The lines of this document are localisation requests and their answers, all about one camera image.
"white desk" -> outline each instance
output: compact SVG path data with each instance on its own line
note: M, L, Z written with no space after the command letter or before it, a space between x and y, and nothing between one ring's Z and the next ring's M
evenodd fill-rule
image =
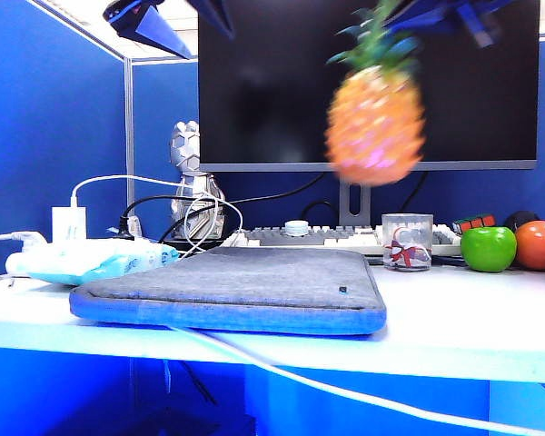
M373 267L388 308L371 337L330 339L216 333L265 360L294 367L545 382L545 272L481 273ZM69 288L0 281L0 347L160 359L238 362L167 329L102 324L69 312Z

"power cord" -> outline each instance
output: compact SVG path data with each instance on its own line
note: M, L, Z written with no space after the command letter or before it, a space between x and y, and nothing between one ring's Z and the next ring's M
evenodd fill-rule
M295 195L296 193L299 193L301 191L304 191L305 189L313 186L314 184L316 184L317 182L319 182L324 176L326 175L326 173L321 173L319 175L317 175L316 177L314 177L312 180L310 180L309 182L307 182L306 184L298 187L298 188L295 188L291 191L288 191L286 193L276 193L276 194L273 194L273 195L265 195L265 196L262 196L262 197L253 197L253 198L244 198L242 200L234 200L232 202L230 202L231 204L241 204L241 203L250 203L250 202L261 202L261 201L264 201L264 200L276 200L276 199L279 199L279 198L283 198L283 197L288 197L290 195ZM202 213L204 211L207 211L208 209L212 209L213 206L206 206L206 207L203 207L202 209L198 209L197 211L193 211L190 213L190 217L193 217L195 215L197 215L198 213ZM159 243L163 243L165 241L165 238L167 238L171 232L173 232L174 229L176 229L178 226L182 225L183 223L183 219L179 219L177 220L176 222L174 222L164 233L163 235L161 236L161 238L159 239Z
M135 206L149 202L152 200L162 200L162 199L168 199L168 200L188 200L193 201L196 199L196 197L186 197L183 195L172 195L172 194L159 194L159 195L149 195L147 197L142 197L138 200L135 200L133 203L129 204L127 208L124 210L124 212L119 217L119 225L118 225L118 232L115 237L120 239L130 239L133 240L134 236L129 233L129 226L128 226L128 220L129 220L129 212L131 212ZM206 199L207 202L212 202L212 199Z
M71 208L77 208L78 207L77 192L81 187L85 186L88 183L92 183L92 182L100 182L100 181L103 181L103 180L115 180L115 179L138 180L138 181L142 181L142 182L163 184L163 185L167 185L167 186L175 186L175 187L183 187L183 188L189 187L188 185L186 185L184 183L167 182L165 180L158 180L158 179L153 179L153 178L150 178L150 177L142 177L142 176L139 176L139 175L131 175L131 174L102 175L102 176L92 177L90 179L83 180L82 182L78 183L73 188L73 191L71 193ZM227 205L228 207L231 207L236 213L238 213L238 216L240 218L240 224L239 224L239 229L238 230L241 230L243 228L243 214L240 212L240 210L237 207L235 207L234 205L226 202L225 200L219 199L219 198L213 196L211 193L207 193L206 191L201 191L199 196L194 197L194 200L192 201L191 207L188 208L188 210L186 211L185 217L183 218L184 225L187 224L187 221L191 217L190 213L191 213L192 206L194 206L197 202L208 202L208 201L213 202L213 205L209 206L210 208L214 207L215 209L218 209L220 203L224 204L224 205ZM208 237L208 234L210 234L212 232L215 225L216 225L216 214L213 217L213 221L212 221L210 230L197 243L192 242L192 240L190 239L190 236L188 235L188 233L184 232L186 240L188 241L188 243L192 247L187 252L185 252L184 255L181 256L180 259L183 259L184 257L188 256L190 253L192 253L196 249L198 249L200 251L203 251L203 249L200 248L200 245L206 240L206 238Z
M327 206L328 208L330 208L332 210L333 214L335 215L335 218L337 218L339 220L339 211L337 210L337 208L335 206L333 206L331 203L326 202L324 200L319 200L319 201L316 201L316 202L312 202L312 203L307 204L305 207L303 207L303 209L301 211L301 215L299 216L299 219L304 220L305 217L307 216L307 213L313 207L319 206L319 205Z
M23 251L37 245L46 244L45 237L39 232L21 231L0 234L0 241L22 241Z
M270 363L254 357L250 353L245 352L231 345L228 342L221 341L208 334L199 333L195 330L185 328L170 327L170 329L176 332L182 332L198 342L203 342L214 348L227 352L228 354L232 355L237 359L240 359L245 363L250 363L268 372L272 372L295 382L302 383L320 391L326 391L340 397L349 398L351 400L356 400L367 404L372 404L374 406L383 407L392 411L399 411L401 413L405 413L407 415L411 415L416 418L421 418L428 421L442 422L446 424L459 425L461 427L470 427L473 429L481 429L486 431L497 431L500 433L516 434L520 436L545 436L545 431L542 430L528 429L515 425L502 424L499 422L475 420L473 418L465 418L461 416L449 415L446 413L438 413L436 411L426 411L424 409L420 409L409 404L404 404L402 402L387 400L385 398L369 395L367 393L350 391L348 389L309 379L299 374L295 374L294 372L289 372L273 366Z
M403 202L398 213L404 213L406 211L406 207L408 207L408 204L410 204L410 201L416 196L416 194L421 189L424 182L426 182L426 178L428 177L429 173L430 173L429 171L424 171L421 174L420 180L418 181L418 183L416 184L416 186L414 187L410 195L408 195L408 198L406 198L406 200Z
M214 406L218 405L218 401L213 397L213 395L208 391L208 388L205 384L200 380L200 378L195 374L195 372L192 370L192 367L184 362L184 361L178 361L182 368L188 373L188 376L190 377L190 380L192 380L193 385L198 390L199 393L202 394L203 398L207 401L212 403Z

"monitor stand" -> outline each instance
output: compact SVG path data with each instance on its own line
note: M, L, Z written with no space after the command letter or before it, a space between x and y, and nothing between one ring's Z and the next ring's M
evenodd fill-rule
M371 188L367 186L356 186L359 192L359 207L352 212L352 185L346 182L339 182L339 225L370 225Z

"computer monitor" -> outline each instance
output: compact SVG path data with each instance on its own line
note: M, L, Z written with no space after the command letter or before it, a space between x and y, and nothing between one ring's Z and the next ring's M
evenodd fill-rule
M228 0L235 38L200 22L205 171L320 171L326 112L346 74L327 59L353 47L336 33L371 0ZM493 15L498 43L466 29L418 33L426 124L417 170L532 168L537 158L539 13L515 0Z

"blue object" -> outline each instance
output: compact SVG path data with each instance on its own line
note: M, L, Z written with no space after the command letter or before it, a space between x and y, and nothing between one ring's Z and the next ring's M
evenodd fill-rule
M453 32L466 25L479 47L493 45L499 27L491 14L514 0L405 0L390 17L386 26L401 30Z
M122 38L150 45L190 59L192 54L177 33L159 15L157 5L164 0L115 0L109 4L103 18ZM225 0L188 0L198 14L221 33L233 37L232 22Z

